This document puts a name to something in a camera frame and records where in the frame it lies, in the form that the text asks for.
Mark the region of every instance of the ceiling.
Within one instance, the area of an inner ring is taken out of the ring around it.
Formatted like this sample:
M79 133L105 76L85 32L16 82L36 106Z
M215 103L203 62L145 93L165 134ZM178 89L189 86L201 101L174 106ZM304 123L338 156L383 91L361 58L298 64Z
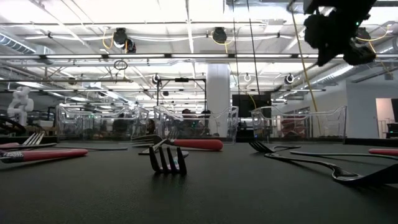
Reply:
M11 35L27 46L45 46L54 54L123 54L123 49L115 46L107 48L111 45L112 33L118 27L126 28L128 36L137 47L137 54L253 54L254 51L256 54L297 54L299 45L295 38L292 15L285 10L286 3L276 2L279 3L250 4L250 13L248 13L247 5L237 4L233 12L231 6L225 5L223 0L45 0L41 1L41 6L35 0L2 0L0 33ZM330 9L323 8L321 12L327 14ZM393 21L397 20L398 14L394 7L374 7L370 14L370 19L364 21L361 26L366 27L372 38L383 36L386 33L386 26L393 24L389 27L390 33L387 38L374 43L378 46L394 36L396 25ZM313 50L303 41L303 22L306 17L303 14L295 15L300 45L303 54L317 54L317 50ZM216 44L211 38L211 32L215 27L224 27L229 37L227 46ZM0 54L19 54L19 52L0 46ZM108 63L90 59L54 60L52 65L33 60L9 60L7 63L35 73L37 77L33 78L45 78L47 70L47 75L53 74L51 76L53 79L70 77L97 79L95 83L101 83L101 88L113 90L155 88L152 84L152 77L155 74L161 78L205 78L208 75L207 65L214 63L209 60L172 59L126 61L129 62L129 66L125 71L119 72L118 77L126 77L133 82L101 82L115 77L116 70L109 73L113 68L113 60ZM284 77L289 73L301 75L303 70L299 59L291 61L258 59L257 71L254 63L250 61L238 60L237 64L231 60L223 63L228 63L230 66L232 88L236 88L234 83L237 78L242 88L256 88L254 82L256 72L259 77L259 88L275 88L284 83ZM307 60L305 66L309 67L312 63L311 60ZM314 78L339 63L332 62L322 68L315 67L308 71L308 75ZM245 80L246 75L251 77L249 81ZM296 82L302 83L303 79L296 79ZM164 87L165 89L189 88L195 91L184 94L170 92L169 96L161 98L163 100L203 98L204 93L199 85L194 82L183 84L170 82ZM77 85L58 83L56 88L84 87L81 83ZM126 91L118 94L128 101L155 103L155 92ZM96 101L104 101L107 98L86 92L79 96ZM65 99L60 96L53 97L58 100Z

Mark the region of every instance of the workstation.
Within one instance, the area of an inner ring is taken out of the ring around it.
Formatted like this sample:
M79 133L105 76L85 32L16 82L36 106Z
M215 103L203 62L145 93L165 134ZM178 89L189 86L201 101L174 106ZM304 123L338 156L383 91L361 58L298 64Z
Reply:
M0 223L397 223L397 7L1 1Z

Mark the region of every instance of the metal frame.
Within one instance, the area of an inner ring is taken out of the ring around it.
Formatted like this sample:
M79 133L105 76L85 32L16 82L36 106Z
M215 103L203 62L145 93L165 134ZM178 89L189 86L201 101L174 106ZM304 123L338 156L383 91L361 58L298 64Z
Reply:
M170 81L175 81L175 82L181 82L179 80L184 80L184 81L194 81L204 92L205 92L205 110L206 110L206 106L207 106L207 83L206 83L206 78L163 78L161 79L159 77L159 79L157 80L156 83L156 106L159 106L159 92L160 91L169 91L168 89L163 90L163 88L169 84ZM162 81L167 81L162 88L159 89L160 87L160 83ZM203 81L205 83L205 88L203 89L198 83L197 81Z

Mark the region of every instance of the table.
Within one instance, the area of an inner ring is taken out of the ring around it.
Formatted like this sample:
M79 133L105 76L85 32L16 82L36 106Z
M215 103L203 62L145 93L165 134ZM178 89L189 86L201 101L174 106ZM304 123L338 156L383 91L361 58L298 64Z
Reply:
M301 151L369 148L307 144ZM397 185L347 187L332 181L327 168L268 159L244 143L190 152L185 178L154 175L140 150L0 164L0 223L398 223ZM359 174L394 163L322 160Z

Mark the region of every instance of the black fork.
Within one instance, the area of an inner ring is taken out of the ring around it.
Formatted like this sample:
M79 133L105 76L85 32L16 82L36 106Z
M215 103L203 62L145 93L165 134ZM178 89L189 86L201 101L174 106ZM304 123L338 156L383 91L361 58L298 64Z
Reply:
M274 146L272 148L269 148L261 142L249 142L249 145L253 149L255 149L259 152L264 152L264 153L274 153L274 152L279 152L279 151L283 151L283 150L301 148L301 146Z
M167 157L169 158L168 159L169 164L167 164L162 146L159 146L157 149L159 151L160 162L162 163L162 167L160 167L159 163L157 162L154 148L152 146L149 148L150 164L152 166L152 169L156 173L160 173L160 174L171 173L171 174L181 174L181 175L187 174L187 167L185 165L184 157L187 157L188 153L183 155L181 148L177 147L177 163L178 164L175 164L175 159L172 155L171 149L170 149L170 147L167 147L166 148Z

